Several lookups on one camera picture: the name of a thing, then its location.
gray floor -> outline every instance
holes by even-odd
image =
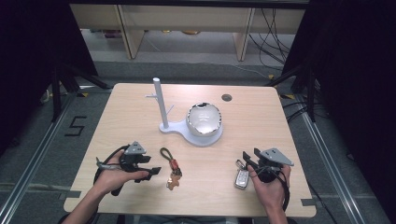
[[[186,77],[192,76],[193,72],[203,67],[210,69],[202,71],[215,71],[230,73],[231,76],[241,72],[248,79],[254,80],[259,78],[262,83],[268,81],[268,75],[279,76],[279,71],[272,72],[263,70],[262,62],[268,66],[281,66],[281,64],[272,58],[259,55],[259,51],[249,41],[247,56],[243,62],[236,60],[236,53],[233,45],[232,34],[223,33],[200,33],[198,35],[185,35],[181,32],[163,33],[161,31],[148,31],[142,46],[139,49],[136,59],[128,60],[122,40],[120,38],[106,39],[101,33],[91,33],[88,30],[82,31],[86,43],[92,54],[92,58],[98,68],[100,77],[110,83],[117,83],[123,80],[130,80],[129,74],[135,75],[139,72],[141,76],[151,78],[155,75],[166,74],[172,76],[172,69],[175,71],[185,71]],[[253,37],[260,41],[258,35]],[[293,35],[281,35],[282,42],[290,46]],[[280,57],[279,53],[268,48],[274,54]],[[118,67],[118,73],[114,74],[111,66]],[[162,63],[163,69],[151,71],[146,66],[151,63]],[[213,74],[202,74],[203,80],[197,80],[205,83],[208,76]],[[79,80],[81,85],[90,85],[84,80]],[[292,78],[277,86],[279,94],[289,94]],[[55,128],[56,134],[49,143],[49,149],[46,156],[37,169],[29,189],[23,195],[18,208],[13,211],[10,223],[54,223],[62,215],[64,195],[73,183],[74,176],[78,170],[78,165],[84,156],[84,148],[87,148],[93,135],[96,124],[101,116],[103,108],[106,105],[109,92],[98,91],[92,92],[87,97],[63,96],[64,101],[73,97],[67,114],[60,122],[60,126]],[[292,99],[281,99],[282,105],[295,103]],[[17,147],[11,147],[2,158],[0,168],[0,202],[4,203],[9,199],[9,193],[15,183],[26,172],[25,168],[31,158],[40,147],[41,140],[46,136],[46,131],[51,127],[52,116],[51,101],[40,106],[32,116],[30,122],[20,133],[21,144]],[[285,116],[289,116],[300,109],[299,105],[292,105],[285,108]],[[359,168],[356,164],[347,158],[347,148],[341,137],[338,135],[332,121],[326,118],[326,110],[323,106],[316,107],[317,122],[316,126],[324,140],[325,146],[331,153],[332,160],[336,169],[341,174],[345,182],[346,189],[353,196],[359,212],[365,223],[389,223],[384,212],[382,211],[370,187],[365,182]],[[86,116],[85,119],[79,119],[78,125],[84,126],[84,132],[79,137],[65,137],[67,133],[73,133],[76,130],[69,129],[74,116]],[[313,193],[317,202],[317,214],[311,218],[294,218],[298,223],[333,223],[326,208],[335,216],[338,223],[359,223],[353,220],[353,216],[348,214],[346,203],[343,197],[334,185],[329,168],[324,162],[323,155],[318,149],[318,144],[313,140],[312,133],[307,127],[309,119],[302,115],[290,122],[290,131],[293,135],[299,156],[304,167],[307,181],[318,192]],[[103,214],[99,223],[115,223],[116,215]],[[265,222],[265,218],[256,218],[257,223]]]

floor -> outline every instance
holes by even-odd
[[[253,39],[261,45],[262,37],[265,38],[265,35],[259,36],[258,34],[253,34],[252,38],[248,41],[245,60],[238,62],[236,60],[232,34],[201,32],[198,35],[186,35],[180,31],[147,31],[137,57],[129,60],[126,56],[121,38],[105,38],[101,32],[92,32],[90,30],[81,30],[81,32],[95,62],[225,64],[237,69],[245,69],[244,66],[247,65],[279,67],[282,65],[281,62],[284,61],[278,49],[266,47],[278,60],[260,53]],[[279,36],[282,44],[288,48],[291,46],[293,38],[293,35]],[[271,46],[276,46],[274,39],[270,38],[268,42]],[[101,95],[97,97],[101,100],[98,99],[95,104],[98,107],[105,106],[102,99],[105,96]],[[285,108],[285,115],[289,118],[296,109],[300,109],[300,107],[296,105],[292,110],[290,107]],[[36,113],[38,118],[47,118],[50,117],[51,111],[43,106]],[[48,129],[56,130],[58,128],[51,127],[51,125],[44,119],[32,119],[23,134],[36,134],[46,137]],[[295,144],[301,150],[299,154],[301,153],[300,159],[302,164],[316,166],[317,163],[320,163],[318,167],[321,167],[320,170],[309,169],[308,166],[304,168],[307,180],[315,186],[312,189],[312,194],[317,202],[318,214],[313,218],[297,218],[298,223],[335,223],[330,214],[334,214],[338,223],[389,223],[375,196],[371,193],[367,183],[364,182],[359,169],[346,157],[342,140],[333,131],[334,127],[328,119],[318,119],[316,123],[312,123],[306,114],[302,114],[298,120],[290,123],[290,129],[292,133],[299,134],[299,136],[295,136]],[[308,146],[308,141],[312,142],[312,146]],[[26,181],[27,183],[32,181],[32,179],[21,180],[20,177],[24,173],[29,172],[24,170],[24,168],[27,163],[32,162],[32,158],[35,158],[35,147],[40,146],[41,143],[41,139],[39,138],[29,138],[28,141],[22,143],[22,146],[26,148],[25,151],[8,152],[1,158],[3,165],[0,168],[0,179],[2,182],[0,185],[0,202],[9,200],[8,194],[19,181]],[[86,145],[89,142],[83,140],[76,144]],[[83,156],[83,152],[73,153],[75,155],[68,155],[69,160],[80,160]],[[39,167],[36,168],[39,170],[40,175],[34,178],[35,183],[45,183],[43,181],[45,177],[42,176],[50,178],[55,174],[54,178],[59,178],[56,174],[75,172],[71,167],[67,166],[67,161],[62,158],[57,161],[43,160],[41,165],[40,162],[38,162]],[[57,164],[51,170],[46,170],[46,165],[50,162]],[[13,171],[12,175],[7,172],[9,170]],[[51,186],[31,184],[23,200],[17,201],[17,203],[21,203],[20,207],[17,211],[11,211],[9,222],[46,223],[46,216],[51,216],[51,207],[46,207],[46,209],[40,208],[37,205],[37,201],[47,204],[54,197],[52,194],[58,195],[56,197],[59,197],[59,202],[51,203],[51,206],[53,206],[53,213],[58,211],[59,214],[62,212],[60,210],[63,207],[62,197],[68,191],[68,187],[66,186],[62,180],[59,181],[58,185],[53,184]],[[35,196],[37,193],[41,193],[38,198]],[[49,210],[49,212],[47,215],[42,215],[40,214],[41,210]],[[27,215],[34,212],[37,213],[35,218],[32,218],[32,215]],[[263,218],[255,219],[255,223],[264,221],[265,219]]]

black strap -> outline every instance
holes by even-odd
[[[288,180],[286,179],[285,174],[283,174],[282,171],[279,171],[283,177],[285,178],[285,180],[283,180],[282,178],[279,177],[279,175],[277,175],[274,171],[272,172],[273,175],[276,176],[276,178],[280,181],[280,183],[282,184],[283,190],[285,192],[285,201],[283,202],[283,211],[286,211],[286,209],[288,208],[289,205],[289,200],[290,200],[290,191],[289,191],[289,187],[288,187]]]
[[[169,151],[168,148],[162,147],[162,148],[160,149],[160,152],[161,152],[161,155],[163,155],[163,157],[166,158],[167,160],[171,161],[171,160],[173,159],[173,156],[172,156],[172,154],[171,154],[171,152]]]

car key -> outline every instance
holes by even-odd
[[[245,189],[248,185],[248,170],[247,167],[240,161],[236,161],[238,171],[236,173],[236,179],[234,185],[239,189]]]

hand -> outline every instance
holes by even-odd
[[[119,163],[123,150],[116,153],[108,163]],[[85,197],[79,202],[72,213],[64,220],[64,223],[86,223],[94,214],[99,202],[114,189],[118,189],[125,182],[133,179],[144,178],[149,175],[147,171],[127,173],[122,170],[104,170],[99,175],[93,187],[87,192]]]
[[[107,164],[110,163],[119,163],[120,156],[122,155],[123,150],[117,152],[113,158],[111,158]],[[133,173],[127,173],[122,170],[104,170],[99,175],[95,184],[93,185],[93,189],[99,190],[102,194],[108,194],[110,191],[118,189],[125,182],[134,179],[141,179],[149,175],[147,171],[137,171]]]
[[[250,165],[247,166],[247,169],[249,170],[249,175],[253,181],[259,201],[270,219],[270,223],[287,223],[285,212],[282,209],[285,200],[285,192],[280,181],[275,179],[270,183],[263,183]],[[283,165],[281,171],[285,176],[280,175],[279,177],[283,180],[285,180],[286,177],[289,187],[291,169],[288,165]]]

